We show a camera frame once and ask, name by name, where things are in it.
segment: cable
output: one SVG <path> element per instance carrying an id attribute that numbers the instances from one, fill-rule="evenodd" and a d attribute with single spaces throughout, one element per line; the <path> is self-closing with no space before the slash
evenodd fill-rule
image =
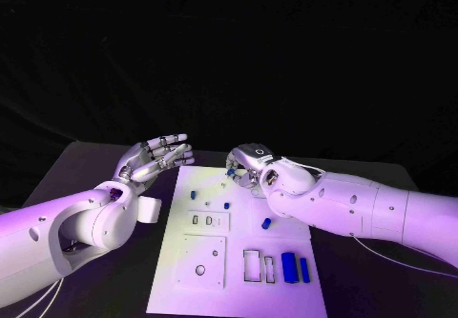
<path id="1" fill-rule="evenodd" d="M 371 250 L 362 243 L 361 241 L 352 237 L 352 239 L 367 248 L 367 250 L 370 250 L 375 255 L 378 255 L 380 257 L 383 257 L 384 259 L 390 260 L 391 262 L 409 267 L 409 268 L 413 268 L 414 270 L 421 270 L 423 272 L 427 272 L 427 273 L 432 273 L 432 274 L 439 274 L 439 275 L 443 275 L 443 276 L 447 276 L 447 277 L 452 277 L 452 278 L 458 278 L 458 275 L 452 275 L 452 274 L 447 274 L 447 273 L 442 273 L 442 272 L 436 272 L 434 270 L 426 270 L 424 268 L 419 268 L 419 267 L 414 267 L 411 265 L 407 265 L 407 264 L 403 264 L 401 262 L 397 262 L 396 260 L 391 260 L 388 257 L 383 256 L 381 254 L 378 254 L 374 250 Z"/>
<path id="2" fill-rule="evenodd" d="M 31 306 L 21 312 L 21 314 L 15 318 L 20 318 L 30 311 L 30 309 L 38 304 L 38 302 L 43 300 L 46 295 L 50 293 L 50 291 L 51 291 L 54 285 L 57 284 L 57 282 L 59 281 L 56 281 L 56 283 L 53 283 L 53 285 L 48 287 L 46 293 L 41 295 L 40 299 L 31 304 Z"/>
<path id="3" fill-rule="evenodd" d="M 59 293 L 59 290 L 60 290 L 60 287 L 61 287 L 61 282 L 63 282 L 63 278 L 60 279 L 59 287 L 57 287 L 57 290 L 54 291 L 54 297 L 57 296 L 57 293 Z M 48 303 L 48 305 L 47 305 L 47 307 L 46 307 L 46 309 L 44 309 L 44 311 L 43 311 L 43 313 L 41 313 L 38 318 L 43 318 L 44 313 L 47 312 L 47 309 L 48 309 L 48 307 L 51 305 L 51 302 L 54 301 L 54 297 L 50 299 L 50 303 Z"/>
<path id="4" fill-rule="evenodd" d="M 293 162 L 292 160 L 289 160 L 286 157 L 280 157 L 280 159 L 286 160 L 289 163 L 295 164 L 296 166 L 301 166 L 301 167 L 303 167 L 303 168 L 313 169 L 313 170 L 319 171 L 321 174 L 325 174 L 325 173 L 326 173 L 322 169 L 318 169 L 318 168 L 311 167 L 311 166 L 305 166 L 305 164 L 298 164 L 296 162 Z"/>

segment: small blue object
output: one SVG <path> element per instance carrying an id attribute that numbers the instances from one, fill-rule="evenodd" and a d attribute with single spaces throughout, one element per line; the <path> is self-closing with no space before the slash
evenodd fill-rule
<path id="1" fill-rule="evenodd" d="M 280 254 L 280 265 L 283 266 L 283 282 L 289 284 L 298 283 L 298 267 L 293 253 Z"/>
<path id="2" fill-rule="evenodd" d="M 305 260 L 305 258 L 301 258 L 299 261 L 301 261 L 303 283 L 309 283 L 306 260 Z"/>
<path id="3" fill-rule="evenodd" d="M 272 220 L 266 217 L 265 221 L 262 223 L 262 229 L 266 230 L 269 228 L 269 224 L 272 223 Z"/>

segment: white rectangular piece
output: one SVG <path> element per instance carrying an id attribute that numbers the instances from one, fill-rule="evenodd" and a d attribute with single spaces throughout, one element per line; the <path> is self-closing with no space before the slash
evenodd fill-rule
<path id="1" fill-rule="evenodd" d="M 177 287 L 221 289 L 224 286 L 226 238 L 182 235 L 174 272 Z"/>
<path id="2" fill-rule="evenodd" d="M 243 250 L 243 280 L 260 283 L 260 254 L 257 250 Z"/>
<path id="3" fill-rule="evenodd" d="M 275 283 L 273 259 L 269 256 L 265 256 L 265 282 L 269 284 Z"/>
<path id="4" fill-rule="evenodd" d="M 266 207 L 260 187 L 256 186 L 253 189 L 239 187 L 233 180 L 226 178 L 226 172 L 224 168 L 180 167 L 145 311 L 146 313 L 210 317 L 324 318 L 326 310 L 321 295 L 308 226 L 298 229 L 298 232 L 292 227 L 288 228 L 288 222 L 296 220 L 276 219 L 275 213 Z M 190 197 L 191 191 L 195 191 L 194 200 Z M 229 209 L 224 209 L 226 202 L 229 203 Z M 188 216 L 190 211 L 229 213 L 229 232 L 190 231 L 185 225 L 192 221 Z M 265 217 L 272 219 L 267 230 L 260 228 Z M 182 261 L 185 257 L 180 254 L 182 235 L 197 237 L 192 240 L 203 237 L 207 240 L 205 237 L 211 237 L 211 235 L 213 237 L 224 237 L 224 280 L 221 288 L 207 288 L 205 283 L 200 287 L 188 285 L 188 283 L 185 283 L 185 287 L 182 286 L 182 277 L 185 277 L 184 280 L 195 278 L 197 267 L 195 260 L 192 262 Z M 243 250 L 259 251 L 260 283 L 243 280 Z M 311 278 L 308 284 L 288 284 L 283 282 L 280 267 L 280 253 L 283 252 L 295 253 L 296 259 L 301 257 L 306 259 Z M 265 256 L 270 256 L 273 260 L 273 284 L 267 284 L 265 279 L 266 273 L 269 275 L 269 267 L 265 269 Z M 181 268 L 180 266 L 187 263 L 191 265 Z M 207 269 L 205 266 L 201 277 L 208 274 Z"/>
<path id="5" fill-rule="evenodd" d="M 250 200 L 250 215 L 252 215 L 252 231 L 257 237 L 275 237 L 282 239 L 309 240 L 308 225 L 296 218 L 285 219 L 279 217 L 269 209 L 267 200 L 252 198 Z M 262 223 L 269 218 L 272 223 L 266 230 L 262 229 Z"/>
<path id="6" fill-rule="evenodd" d="M 229 232 L 229 213 L 188 211 L 185 230 L 190 232 Z"/>

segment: rectangular hole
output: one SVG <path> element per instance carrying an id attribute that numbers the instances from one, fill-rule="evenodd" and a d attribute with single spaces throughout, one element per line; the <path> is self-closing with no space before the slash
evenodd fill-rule
<path id="1" fill-rule="evenodd" d="M 260 282 L 260 262 L 259 262 L 259 251 L 243 250 L 243 279 L 246 282 Z"/>
<path id="2" fill-rule="evenodd" d="M 265 282 L 269 284 L 275 283 L 273 259 L 269 256 L 265 256 Z"/>

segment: robotic hand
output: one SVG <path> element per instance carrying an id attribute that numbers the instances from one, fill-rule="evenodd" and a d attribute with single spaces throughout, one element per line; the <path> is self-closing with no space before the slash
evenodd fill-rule
<path id="1" fill-rule="evenodd" d="M 138 195 L 161 171 L 192 163 L 191 146 L 169 145 L 185 138 L 175 134 L 136 143 L 110 181 L 0 215 L 0 308 L 120 247 L 136 221 L 155 223 L 159 200 Z M 60 247 L 59 235 L 74 242 L 69 248 Z"/>
<path id="2" fill-rule="evenodd" d="M 234 171 L 239 164 L 247 170 L 241 177 Z M 262 144 L 236 147 L 226 168 L 241 187 L 260 185 L 279 217 L 295 217 L 342 236 L 397 242 L 458 267 L 456 197 L 400 190 L 273 158 Z"/>

